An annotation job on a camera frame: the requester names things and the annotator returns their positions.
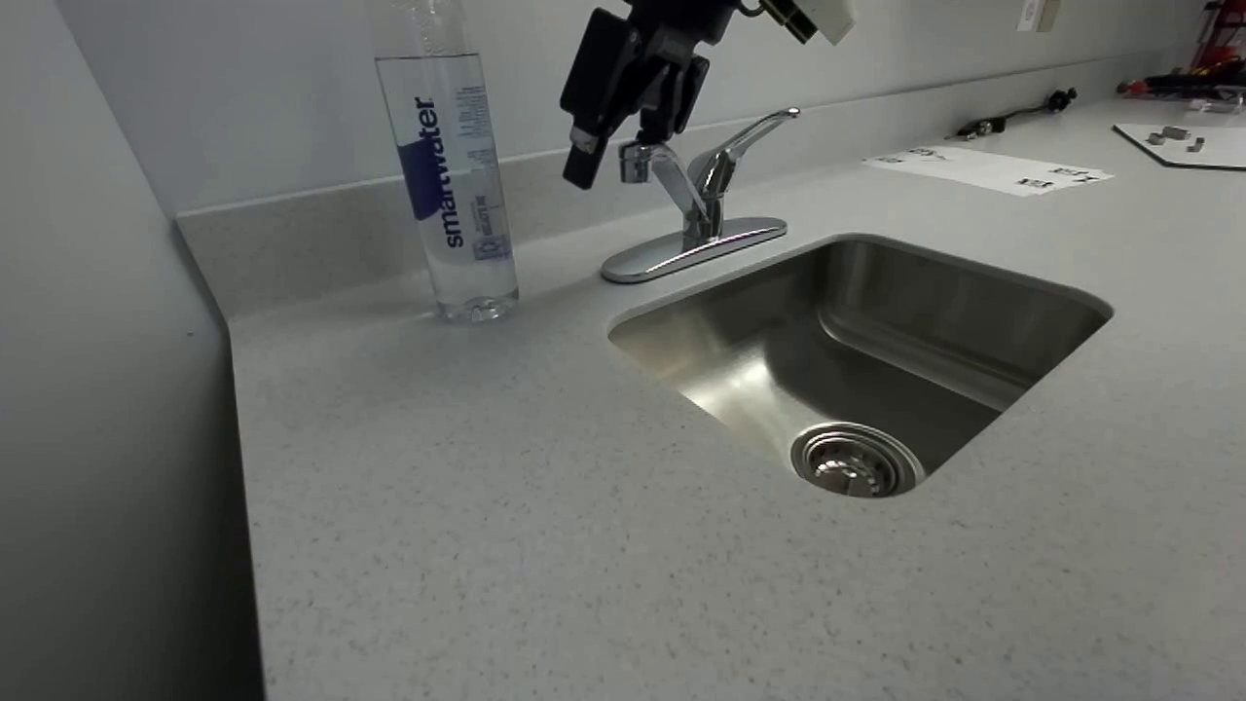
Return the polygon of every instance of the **backsplash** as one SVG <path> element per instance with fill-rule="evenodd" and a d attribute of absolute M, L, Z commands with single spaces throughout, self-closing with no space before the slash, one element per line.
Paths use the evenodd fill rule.
<path fill-rule="evenodd" d="M 1139 55 L 816 103 L 743 159 L 732 198 L 749 203 L 749 185 L 774 175 L 940 140 L 971 115 L 1034 103 L 1061 84 L 1076 84 L 1084 100 L 1110 97 L 1123 72 L 1153 64 L 1158 55 Z M 695 129 L 678 149 L 709 149 L 732 129 L 738 119 Z M 656 184 L 623 185 L 609 166 L 600 185 L 583 194 L 561 180 L 561 164 L 561 150 L 504 164 L 517 246 L 642 210 L 670 210 L 670 220 L 678 219 Z M 408 232 L 408 198 L 399 180 L 198 210 L 189 214 L 181 231 L 212 288 L 225 293 L 217 305 L 230 318 L 413 277 L 422 267 L 422 247 Z"/>

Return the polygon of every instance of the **faucet base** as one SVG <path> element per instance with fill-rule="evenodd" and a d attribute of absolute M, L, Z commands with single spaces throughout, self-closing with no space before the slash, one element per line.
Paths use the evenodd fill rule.
<path fill-rule="evenodd" d="M 684 232 L 665 232 L 636 247 L 623 247 L 600 267 L 600 277 L 609 283 L 647 283 L 647 279 L 661 279 L 670 273 L 729 255 L 738 247 L 774 242 L 783 232 L 787 232 L 783 219 L 732 219 L 717 236 L 695 247 L 684 247 Z"/>

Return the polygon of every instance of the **sink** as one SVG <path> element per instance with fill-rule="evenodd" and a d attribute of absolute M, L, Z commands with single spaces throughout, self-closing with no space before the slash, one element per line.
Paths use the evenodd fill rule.
<path fill-rule="evenodd" d="M 793 476 L 888 499 L 1110 314 L 1062 283 L 860 232 L 623 318 L 613 341 Z"/>

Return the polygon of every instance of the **bottle label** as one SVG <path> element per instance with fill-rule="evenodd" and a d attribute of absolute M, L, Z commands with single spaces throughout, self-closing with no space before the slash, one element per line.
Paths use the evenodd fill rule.
<path fill-rule="evenodd" d="M 446 159 L 446 132 L 437 100 L 418 97 L 422 140 L 400 149 L 400 170 L 422 220 L 442 219 L 446 246 L 464 247 L 464 220 L 457 203 L 457 180 Z"/>

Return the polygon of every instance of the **robotic arm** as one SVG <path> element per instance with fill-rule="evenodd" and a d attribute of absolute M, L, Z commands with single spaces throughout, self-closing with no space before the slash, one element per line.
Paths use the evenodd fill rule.
<path fill-rule="evenodd" d="M 665 142 L 695 115 L 709 59 L 700 42 L 721 42 L 732 13 L 771 15 L 800 42 L 818 31 L 843 38 L 854 26 L 847 0 L 627 0 L 633 15 L 592 13 L 574 63 L 561 109 L 574 114 L 574 150 L 566 180 L 592 185 L 618 123 L 639 114 L 639 140 Z"/>

